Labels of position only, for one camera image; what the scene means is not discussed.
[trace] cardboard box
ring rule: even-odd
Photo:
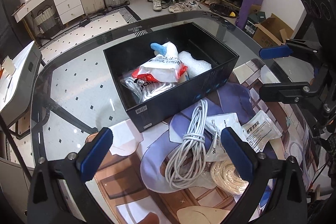
[[[253,39],[263,48],[280,46],[293,34],[293,30],[280,18],[272,14],[260,24],[256,24],[257,30]]]
[[[253,37],[257,30],[256,24],[262,23],[266,19],[265,12],[261,12],[260,8],[260,5],[252,5],[250,8],[250,14],[247,17],[247,21],[243,29],[243,31],[250,37]]]
[[[209,62],[212,69],[138,103],[135,95],[122,85],[123,75],[155,57],[150,47],[152,42],[164,44],[167,40],[176,45],[178,52],[187,51],[196,60]],[[139,132],[186,109],[224,85],[239,58],[229,47],[194,23],[135,37],[105,49],[104,54],[121,102]]]

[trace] black box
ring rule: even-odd
[[[253,37],[255,31],[257,30],[257,26],[255,24],[259,24],[263,22],[265,19],[266,19],[265,12],[257,12],[256,14],[255,13],[249,14],[243,31],[247,33],[250,37]]]
[[[178,52],[187,51],[205,60],[212,69],[143,103],[137,104],[120,77],[154,58],[150,44],[170,41]],[[184,110],[224,85],[239,56],[194,23],[183,24],[135,37],[104,50],[106,61],[125,110],[140,132]]]

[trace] blue gripper pad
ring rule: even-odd
[[[292,53],[293,51],[287,45],[270,47],[270,48],[261,48],[259,50],[259,56],[261,59],[288,57]]]
[[[220,140],[240,177],[252,182],[258,160],[251,146],[243,142],[231,127],[222,130]]]
[[[111,129],[102,128],[92,142],[78,152],[76,167],[82,182],[92,180],[113,142]]]

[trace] screw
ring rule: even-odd
[[[295,163],[295,157],[294,156],[289,156],[288,158],[289,158],[289,161],[291,163]]]
[[[260,158],[261,160],[264,160],[267,158],[266,154],[264,152],[259,152],[257,153],[258,158]]]
[[[75,158],[77,157],[77,153],[75,152],[71,152],[69,155],[68,155],[68,159],[69,160],[74,160]]]
[[[327,104],[323,105],[323,108],[325,111],[329,112],[330,111],[330,107]]]
[[[42,164],[45,162],[45,158],[44,157],[40,157],[37,161],[39,164]]]

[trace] red and white package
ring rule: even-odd
[[[187,68],[178,58],[158,54],[137,68],[132,77],[145,81],[176,83]]]

